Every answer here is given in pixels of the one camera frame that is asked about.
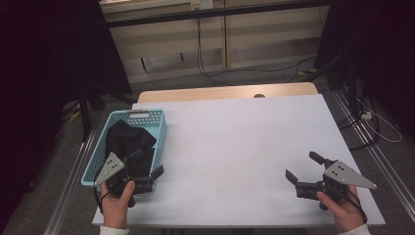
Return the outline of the person's left hand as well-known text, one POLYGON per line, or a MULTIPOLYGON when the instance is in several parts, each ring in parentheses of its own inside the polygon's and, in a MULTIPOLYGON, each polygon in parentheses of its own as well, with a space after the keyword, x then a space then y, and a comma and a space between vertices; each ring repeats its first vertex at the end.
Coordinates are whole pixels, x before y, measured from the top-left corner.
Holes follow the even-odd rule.
POLYGON ((115 197, 110 193, 107 185, 101 185, 101 204, 104 216, 104 225, 116 229, 127 228, 128 202, 135 189, 135 183, 129 181, 121 196, 115 197))

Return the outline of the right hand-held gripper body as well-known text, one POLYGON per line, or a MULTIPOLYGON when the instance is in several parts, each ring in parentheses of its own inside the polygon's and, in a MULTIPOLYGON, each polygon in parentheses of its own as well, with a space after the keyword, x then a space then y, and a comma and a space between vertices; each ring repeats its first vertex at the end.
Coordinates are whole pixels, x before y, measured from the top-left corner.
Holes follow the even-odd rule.
POLYGON ((322 179, 315 183, 299 182, 295 185, 298 198, 318 201, 317 192, 324 192, 334 202, 347 200, 348 186, 376 189, 377 185, 341 161, 325 159, 322 179))

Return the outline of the black metal bar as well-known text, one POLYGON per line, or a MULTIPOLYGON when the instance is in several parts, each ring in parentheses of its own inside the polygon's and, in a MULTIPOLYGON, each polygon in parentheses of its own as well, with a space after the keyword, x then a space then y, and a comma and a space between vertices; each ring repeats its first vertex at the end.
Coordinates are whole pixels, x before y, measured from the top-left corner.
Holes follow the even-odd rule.
POLYGON ((121 18, 115 20, 107 20, 107 26, 122 27, 140 24, 158 24, 263 12, 297 10, 304 8, 330 6, 334 1, 335 0, 290 0, 279 3, 227 7, 211 10, 197 10, 182 13, 161 14, 148 17, 121 18))

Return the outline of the aluminium floor rail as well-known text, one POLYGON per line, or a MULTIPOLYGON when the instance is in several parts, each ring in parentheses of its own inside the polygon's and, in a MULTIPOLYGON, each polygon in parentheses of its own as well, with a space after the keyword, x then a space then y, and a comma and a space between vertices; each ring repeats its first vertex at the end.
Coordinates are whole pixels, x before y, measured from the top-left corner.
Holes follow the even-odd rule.
POLYGON ((415 140, 369 98, 357 105, 372 114, 370 120, 351 115, 343 89, 325 99, 362 175, 378 185, 372 196, 386 223, 415 226, 415 140))
POLYGON ((65 183, 65 187, 61 193, 61 196, 59 197, 58 203, 54 207, 43 235, 60 234, 72 197, 74 195, 75 187, 80 182, 83 167, 87 159, 87 154, 92 148, 94 140, 95 135, 90 133, 81 142, 79 151, 75 158, 75 162, 65 183))

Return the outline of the black shorts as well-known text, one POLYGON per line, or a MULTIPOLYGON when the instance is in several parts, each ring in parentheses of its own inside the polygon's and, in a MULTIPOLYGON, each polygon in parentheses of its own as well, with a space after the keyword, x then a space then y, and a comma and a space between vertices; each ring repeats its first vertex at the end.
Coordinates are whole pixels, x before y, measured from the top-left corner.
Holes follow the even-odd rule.
POLYGON ((106 156, 114 152, 120 159, 141 149, 142 159, 128 170, 133 176, 144 177, 150 173, 157 139, 145 128, 133 127, 119 120, 109 128, 106 137, 106 156))

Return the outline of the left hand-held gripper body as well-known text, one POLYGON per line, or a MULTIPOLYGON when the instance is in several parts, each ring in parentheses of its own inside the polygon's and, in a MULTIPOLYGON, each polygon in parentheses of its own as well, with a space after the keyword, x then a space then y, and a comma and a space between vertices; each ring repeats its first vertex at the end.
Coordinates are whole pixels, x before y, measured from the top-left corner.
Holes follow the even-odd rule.
POLYGON ((135 183, 134 195, 150 193, 153 191, 154 179, 149 175, 136 177, 128 172, 134 164, 126 164, 114 152, 110 152, 100 172, 94 180, 94 197, 98 207, 102 206, 102 197, 98 192, 99 187, 105 183, 113 196, 120 197, 129 181, 135 183))

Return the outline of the person's right hand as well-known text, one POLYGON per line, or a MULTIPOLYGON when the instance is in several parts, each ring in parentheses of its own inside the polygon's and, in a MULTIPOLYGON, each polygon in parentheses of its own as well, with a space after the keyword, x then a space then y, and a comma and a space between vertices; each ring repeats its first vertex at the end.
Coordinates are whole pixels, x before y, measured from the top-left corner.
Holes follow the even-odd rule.
POLYGON ((350 202, 336 203, 324 192, 317 192, 316 196, 333 214, 335 226, 339 234, 365 224, 360 211, 350 202))

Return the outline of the light blue plastic basket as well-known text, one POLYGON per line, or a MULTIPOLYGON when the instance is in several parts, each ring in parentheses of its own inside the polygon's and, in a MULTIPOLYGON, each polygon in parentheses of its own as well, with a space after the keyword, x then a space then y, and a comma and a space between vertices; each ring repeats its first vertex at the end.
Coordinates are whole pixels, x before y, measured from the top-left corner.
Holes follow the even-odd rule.
POLYGON ((131 127, 146 129, 154 138, 157 139, 153 148, 155 149, 152 157, 150 172, 161 166, 161 155, 166 134, 167 124, 162 109, 150 110, 125 110, 110 113, 104 128, 98 138, 98 142, 92 152, 91 158, 81 178, 83 186, 92 187, 95 184, 96 174, 101 171, 106 154, 107 132, 117 122, 122 120, 131 127))

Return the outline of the black curtain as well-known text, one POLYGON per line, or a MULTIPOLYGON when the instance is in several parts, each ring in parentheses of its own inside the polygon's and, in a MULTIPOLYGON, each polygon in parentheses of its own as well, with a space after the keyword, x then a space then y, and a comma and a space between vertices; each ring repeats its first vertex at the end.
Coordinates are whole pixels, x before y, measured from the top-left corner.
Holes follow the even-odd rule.
POLYGON ((62 107, 131 91, 101 0, 0 0, 0 232, 51 151, 62 107))
POLYGON ((338 55, 415 138, 415 0, 334 0, 314 66, 338 55))

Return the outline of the wooden table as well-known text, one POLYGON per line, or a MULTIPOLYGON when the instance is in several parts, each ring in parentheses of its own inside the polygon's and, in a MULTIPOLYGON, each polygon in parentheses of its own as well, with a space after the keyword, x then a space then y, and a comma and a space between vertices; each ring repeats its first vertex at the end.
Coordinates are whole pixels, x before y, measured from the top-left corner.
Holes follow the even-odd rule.
POLYGON ((314 95, 317 93, 317 88, 313 83, 295 82, 145 91, 140 94, 138 102, 155 103, 214 99, 239 99, 253 98, 255 94, 263 94, 265 95, 265 98, 268 98, 281 96, 314 95))

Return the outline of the white wall socket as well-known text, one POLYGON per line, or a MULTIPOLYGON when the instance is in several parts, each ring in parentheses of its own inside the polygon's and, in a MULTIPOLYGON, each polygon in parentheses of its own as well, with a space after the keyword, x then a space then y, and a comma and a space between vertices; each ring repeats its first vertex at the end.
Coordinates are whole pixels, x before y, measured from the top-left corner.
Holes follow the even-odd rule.
POLYGON ((191 0, 190 2, 192 10, 209 10, 213 8, 212 0, 191 0))

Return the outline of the beige cabinet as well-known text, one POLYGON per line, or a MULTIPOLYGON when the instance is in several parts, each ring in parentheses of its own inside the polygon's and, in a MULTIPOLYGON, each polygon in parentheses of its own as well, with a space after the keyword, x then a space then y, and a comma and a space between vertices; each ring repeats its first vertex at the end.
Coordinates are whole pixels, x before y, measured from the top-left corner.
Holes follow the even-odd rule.
MULTIPOLYGON (((212 0, 213 9, 283 0, 212 0)), ((101 0, 107 20, 192 11, 191 0, 101 0)), ((327 6, 116 27, 111 30, 130 82, 209 73, 314 55, 327 6)))

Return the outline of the black stand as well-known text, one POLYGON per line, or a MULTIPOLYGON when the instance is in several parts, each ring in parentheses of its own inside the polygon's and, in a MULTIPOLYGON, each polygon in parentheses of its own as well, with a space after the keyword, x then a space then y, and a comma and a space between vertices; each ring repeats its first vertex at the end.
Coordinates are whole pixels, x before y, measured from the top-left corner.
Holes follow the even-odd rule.
POLYGON ((106 107, 102 95, 109 95, 125 104, 132 105, 135 100, 129 98, 121 93, 117 93, 105 86, 94 82, 83 82, 78 88, 78 102, 80 106, 80 115, 83 127, 82 141, 85 142, 91 133, 91 124, 89 118, 88 106, 95 111, 102 111, 106 107))
POLYGON ((329 63, 321 67, 317 70, 317 72, 308 76, 304 82, 312 82, 321 75, 327 73, 328 71, 332 71, 335 67, 344 64, 346 66, 346 78, 348 81, 348 106, 351 112, 351 115, 354 118, 359 118, 359 110, 357 108, 357 97, 356 97, 356 79, 353 75, 353 65, 350 62, 350 58, 345 53, 339 53, 331 60, 329 63))

